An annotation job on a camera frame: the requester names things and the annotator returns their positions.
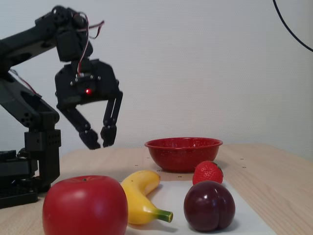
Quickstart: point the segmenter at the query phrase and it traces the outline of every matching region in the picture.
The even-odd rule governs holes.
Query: toy fruit
[[[223,172],[216,163],[204,161],[197,165],[192,178],[193,185],[205,180],[215,181],[220,184],[223,182]]]
[[[172,222],[172,212],[156,208],[146,197],[159,183],[160,176],[150,170],[135,172],[121,183],[128,201],[128,222],[130,224],[146,224],[154,219]]]
[[[43,206],[45,235],[124,235],[128,206],[118,181],[107,176],[62,180]]]
[[[203,181],[189,189],[184,200],[184,214],[196,231],[206,233],[221,230],[233,221],[235,202],[223,185]]]

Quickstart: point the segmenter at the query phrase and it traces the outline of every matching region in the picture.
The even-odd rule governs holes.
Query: wooden table
[[[216,162],[278,235],[313,235],[313,163],[265,144],[223,145]],[[80,150],[62,158],[57,181],[89,174],[122,181],[141,169],[160,170],[147,148]],[[159,173],[162,181],[192,179],[192,174]],[[0,235],[44,235],[43,201],[0,210]]]

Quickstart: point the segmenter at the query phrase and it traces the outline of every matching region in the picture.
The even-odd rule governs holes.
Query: white paper sheet
[[[232,194],[236,213],[231,225],[222,231],[209,234],[228,235],[275,235],[276,233],[263,221],[263,219],[249,206],[247,202],[236,192],[226,181],[223,185]],[[191,188],[191,181],[161,182],[159,188],[153,191],[149,198],[156,207],[172,211],[174,214],[172,223],[155,220],[141,226],[128,226],[125,235],[196,235],[197,233],[189,228],[183,212],[185,195]]]

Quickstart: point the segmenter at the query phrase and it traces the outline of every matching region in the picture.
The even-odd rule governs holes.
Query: red strawberry
[[[220,167],[212,161],[204,161],[197,165],[194,176],[192,178],[193,185],[206,180],[223,182],[223,172]]]

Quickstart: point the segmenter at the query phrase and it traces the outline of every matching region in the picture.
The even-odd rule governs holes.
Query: red wire
[[[73,17],[75,17],[77,14],[83,14],[83,15],[85,16],[85,18],[86,18],[86,21],[87,21],[87,27],[86,27],[86,28],[82,28],[82,29],[78,29],[78,30],[77,30],[78,32],[86,31],[86,35],[87,35],[87,42],[86,42],[86,45],[85,45],[85,47],[84,47],[82,56],[81,56],[81,58],[80,58],[80,60],[79,60],[79,62],[78,62],[78,66],[77,66],[77,76],[80,76],[81,63],[82,63],[82,60],[83,60],[83,58],[84,58],[84,56],[85,56],[85,53],[86,53],[86,50],[87,50],[87,47],[88,47],[89,38],[96,39],[96,38],[99,36],[100,31],[101,31],[101,28],[102,28],[102,26],[103,26],[103,24],[104,24],[104,21],[101,21],[101,22],[98,23],[98,24],[94,24],[94,25],[89,26],[89,19],[88,19],[87,15],[86,15],[84,12],[78,12],[78,13],[76,13]],[[97,35],[96,35],[95,37],[89,36],[89,29],[90,29],[90,28],[96,28],[96,27],[98,27]]]
[[[13,72],[23,83],[25,83],[25,84],[28,86],[28,88],[29,88],[34,94],[38,94],[38,93],[32,88],[32,86],[31,86],[28,82],[26,82],[24,79],[22,79],[22,78],[19,76],[19,74],[18,74],[18,72],[16,72],[16,70],[10,69],[10,71]]]

